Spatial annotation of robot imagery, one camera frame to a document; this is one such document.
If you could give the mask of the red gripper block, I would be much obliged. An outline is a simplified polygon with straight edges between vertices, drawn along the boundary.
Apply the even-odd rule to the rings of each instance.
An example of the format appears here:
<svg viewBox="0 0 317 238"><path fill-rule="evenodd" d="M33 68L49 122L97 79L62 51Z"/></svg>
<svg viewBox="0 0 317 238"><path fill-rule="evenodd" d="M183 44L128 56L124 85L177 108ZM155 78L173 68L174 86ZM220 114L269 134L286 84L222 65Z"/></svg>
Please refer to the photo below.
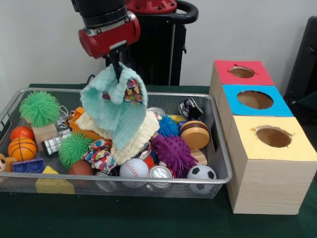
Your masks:
<svg viewBox="0 0 317 238"><path fill-rule="evenodd" d="M95 59L109 54L115 76L119 81L122 66L117 59L117 50L120 50L120 61L131 67L130 48L128 46L137 42L140 38L141 28L137 18L127 22L120 21L112 26L89 29L83 28L78 31L80 43L85 52Z"/></svg>

